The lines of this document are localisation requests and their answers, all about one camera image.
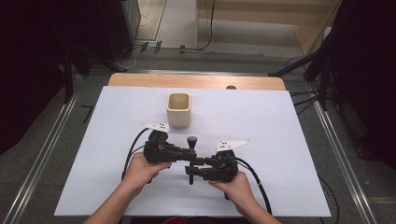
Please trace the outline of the metal floor rail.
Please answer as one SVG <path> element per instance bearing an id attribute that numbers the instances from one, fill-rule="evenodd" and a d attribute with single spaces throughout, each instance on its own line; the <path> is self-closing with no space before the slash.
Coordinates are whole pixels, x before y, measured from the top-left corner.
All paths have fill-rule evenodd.
<path id="1" fill-rule="evenodd" d="M 35 191 L 37 183 L 50 159 L 50 155 L 55 148 L 59 136 L 64 129 L 64 125 L 66 124 L 70 113 L 74 108 L 74 105 L 78 98 L 78 94 L 81 89 L 81 85 L 83 83 L 83 76 L 76 75 L 73 81 L 74 83 L 72 84 L 72 87 L 75 91 L 72 93 L 69 101 L 67 103 L 64 103 L 64 105 L 62 106 L 62 109 L 60 110 L 57 119 L 54 121 L 54 124 L 52 125 L 43 146 L 40 148 L 39 153 L 36 156 L 35 162 L 33 163 L 28 175 L 22 182 L 22 185 L 18 190 L 13 204 L 8 210 L 5 219 L 2 221 L 2 224 L 19 224 L 25 207 L 29 203 Z"/>
<path id="2" fill-rule="evenodd" d="M 339 165 L 343 178 L 350 192 L 351 198 L 361 216 L 363 224 L 378 224 L 374 211 L 369 203 L 369 200 L 358 180 L 347 154 L 344 151 L 343 145 L 332 125 L 332 121 L 327 111 L 324 111 L 319 103 L 314 104 L 314 108 L 318 114 L 321 125 L 327 135 L 327 138 L 332 147 L 335 159 Z"/>

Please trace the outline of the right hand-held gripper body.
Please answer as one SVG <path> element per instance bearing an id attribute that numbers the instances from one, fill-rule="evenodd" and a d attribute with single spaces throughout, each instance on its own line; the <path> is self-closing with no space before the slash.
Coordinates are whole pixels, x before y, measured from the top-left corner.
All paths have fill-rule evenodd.
<path id="1" fill-rule="evenodd" d="M 224 140 L 216 146 L 216 154 L 204 158 L 209 168 L 202 170 L 202 178 L 209 181 L 230 182 L 238 172 L 236 156 L 233 150 L 249 143 L 249 140 Z"/>

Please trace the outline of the black cabinet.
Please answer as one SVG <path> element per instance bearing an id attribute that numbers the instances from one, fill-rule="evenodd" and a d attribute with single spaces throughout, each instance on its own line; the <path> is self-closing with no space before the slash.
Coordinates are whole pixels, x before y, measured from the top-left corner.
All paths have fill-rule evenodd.
<path id="1" fill-rule="evenodd" d="M 135 43 L 141 13 L 137 0 L 99 0 L 106 30 L 105 55 L 119 61 L 129 54 Z"/>

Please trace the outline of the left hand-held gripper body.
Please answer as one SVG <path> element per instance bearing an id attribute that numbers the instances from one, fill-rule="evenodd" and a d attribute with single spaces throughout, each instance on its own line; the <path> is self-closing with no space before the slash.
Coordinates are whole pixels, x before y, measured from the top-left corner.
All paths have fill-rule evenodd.
<path id="1" fill-rule="evenodd" d="M 168 123 L 142 123 L 141 126 L 151 130 L 144 145 L 144 156 L 149 163 L 176 162 L 181 158 L 182 149 L 167 142 Z"/>

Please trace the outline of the white table mat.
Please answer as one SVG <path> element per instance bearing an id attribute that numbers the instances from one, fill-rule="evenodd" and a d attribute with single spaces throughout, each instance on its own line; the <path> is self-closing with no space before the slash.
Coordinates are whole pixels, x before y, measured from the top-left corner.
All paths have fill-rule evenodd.
<path id="1" fill-rule="evenodd" d="M 164 122 L 171 88 L 102 89 L 55 210 L 58 216 L 92 214 L 120 183 L 131 146 L 147 140 L 142 123 Z M 249 140 L 235 155 L 251 165 L 258 199 L 267 197 L 277 217 L 327 217 L 330 210 L 304 134 L 287 91 L 190 89 L 191 124 L 172 129 L 169 142 L 185 147 L 198 137 L 201 157 L 219 141 Z M 200 177 L 189 183 L 185 162 L 146 185 L 126 210 L 128 216 L 234 217 L 234 205 Z"/>

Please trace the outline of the black makeup brush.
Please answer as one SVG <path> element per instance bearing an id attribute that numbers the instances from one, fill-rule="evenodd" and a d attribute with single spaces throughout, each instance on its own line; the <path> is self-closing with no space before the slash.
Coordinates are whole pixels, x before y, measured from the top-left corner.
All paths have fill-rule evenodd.
<path id="1" fill-rule="evenodd" d="M 197 136 L 188 136 L 187 142 L 190 148 L 191 153 L 195 153 L 195 146 L 197 144 L 198 137 Z M 194 183 L 193 175 L 189 175 L 189 183 L 192 185 Z"/>

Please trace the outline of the person's right hand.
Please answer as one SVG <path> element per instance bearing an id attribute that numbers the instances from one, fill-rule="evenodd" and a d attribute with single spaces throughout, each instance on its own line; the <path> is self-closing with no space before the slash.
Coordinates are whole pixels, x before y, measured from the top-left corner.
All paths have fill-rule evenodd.
<path id="1" fill-rule="evenodd" d="M 239 171 L 231 182 L 209 181 L 209 184 L 222 190 L 241 211 L 247 211 L 258 205 L 244 172 Z"/>

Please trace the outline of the beige square cup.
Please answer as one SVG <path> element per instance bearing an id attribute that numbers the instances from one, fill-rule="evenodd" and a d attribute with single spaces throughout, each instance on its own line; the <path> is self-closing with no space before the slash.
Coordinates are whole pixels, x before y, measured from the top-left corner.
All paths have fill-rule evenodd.
<path id="1" fill-rule="evenodd" d="M 189 127 L 191 123 L 191 95 L 184 92 L 170 93 L 167 98 L 166 111 L 170 126 Z"/>

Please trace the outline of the person's red clothing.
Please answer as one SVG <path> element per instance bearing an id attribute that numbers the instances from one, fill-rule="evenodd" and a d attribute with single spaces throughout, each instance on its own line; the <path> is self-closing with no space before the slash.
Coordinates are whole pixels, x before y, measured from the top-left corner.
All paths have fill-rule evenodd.
<path id="1" fill-rule="evenodd" d="M 188 224 L 189 219 L 186 217 L 169 217 L 162 224 Z"/>

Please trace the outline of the light wooden shelf unit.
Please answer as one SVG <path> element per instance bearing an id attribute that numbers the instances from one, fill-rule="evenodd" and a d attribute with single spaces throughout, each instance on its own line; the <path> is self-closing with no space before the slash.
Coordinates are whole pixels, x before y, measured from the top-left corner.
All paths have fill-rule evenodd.
<path id="1" fill-rule="evenodd" d="M 332 26 L 343 0 L 194 0 L 195 46 L 199 20 L 249 21 L 291 25 L 304 56 L 312 53 L 319 38 Z"/>

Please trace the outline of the black metal stand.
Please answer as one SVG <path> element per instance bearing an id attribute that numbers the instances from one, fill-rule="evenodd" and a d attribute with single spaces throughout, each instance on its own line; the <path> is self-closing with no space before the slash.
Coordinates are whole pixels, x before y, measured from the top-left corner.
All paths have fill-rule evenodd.
<path id="1" fill-rule="evenodd" d="M 94 59 L 113 72 L 120 72 L 120 69 L 114 63 L 109 62 L 86 46 L 80 44 L 68 45 L 63 50 L 65 104 L 71 101 L 74 93 L 72 66 L 75 66 L 82 75 L 88 75 L 91 71 L 86 58 Z"/>
<path id="2" fill-rule="evenodd" d="M 317 77 L 320 77 L 318 102 L 321 108 L 326 111 L 327 85 L 330 80 L 331 62 L 328 57 L 328 51 L 325 47 L 320 47 L 299 61 L 292 63 L 279 71 L 268 74 L 268 77 L 282 77 L 299 67 L 303 67 L 307 63 L 309 66 L 304 72 L 304 79 L 306 81 L 314 81 Z"/>

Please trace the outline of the wooden table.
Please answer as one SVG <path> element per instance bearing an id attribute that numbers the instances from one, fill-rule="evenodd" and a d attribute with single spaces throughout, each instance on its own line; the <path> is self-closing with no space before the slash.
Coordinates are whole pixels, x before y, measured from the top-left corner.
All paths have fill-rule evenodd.
<path id="1" fill-rule="evenodd" d="M 135 74 L 116 73 L 108 81 L 110 87 L 154 87 L 284 91 L 284 81 L 279 77 L 239 77 L 220 75 Z"/>

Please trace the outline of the black hex key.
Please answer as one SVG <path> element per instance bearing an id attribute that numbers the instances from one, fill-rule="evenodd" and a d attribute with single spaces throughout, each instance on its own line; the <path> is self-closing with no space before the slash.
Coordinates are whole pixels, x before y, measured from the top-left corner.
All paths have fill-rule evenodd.
<path id="1" fill-rule="evenodd" d="M 81 107 L 87 109 L 86 116 L 85 116 L 85 118 L 84 118 L 84 120 L 83 120 L 83 123 L 86 123 L 86 122 L 89 120 L 89 118 L 90 118 L 90 116 L 91 116 L 91 114 L 92 114 L 92 111 L 93 111 L 93 109 L 94 109 L 94 106 L 93 106 L 93 105 L 81 105 Z"/>

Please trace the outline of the person's left hand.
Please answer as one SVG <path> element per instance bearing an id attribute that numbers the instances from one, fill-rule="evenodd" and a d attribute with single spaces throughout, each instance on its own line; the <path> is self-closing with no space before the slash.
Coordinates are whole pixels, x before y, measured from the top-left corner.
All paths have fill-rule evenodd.
<path id="1" fill-rule="evenodd" d="M 171 166 L 171 162 L 149 163 L 142 152 L 135 153 L 122 179 L 122 185 L 131 195 L 136 196 L 160 171 L 169 169 Z"/>

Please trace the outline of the dark curtain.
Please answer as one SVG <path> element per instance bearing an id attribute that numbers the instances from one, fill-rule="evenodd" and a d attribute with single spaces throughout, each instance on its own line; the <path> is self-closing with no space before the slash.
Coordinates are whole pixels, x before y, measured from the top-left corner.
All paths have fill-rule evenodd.
<path id="1" fill-rule="evenodd" d="M 363 149 L 396 170 L 396 0 L 342 0 L 328 40 L 348 126 Z"/>
<path id="2" fill-rule="evenodd" d="M 0 155 L 64 86 L 64 50 L 88 33 L 97 0 L 0 0 Z"/>

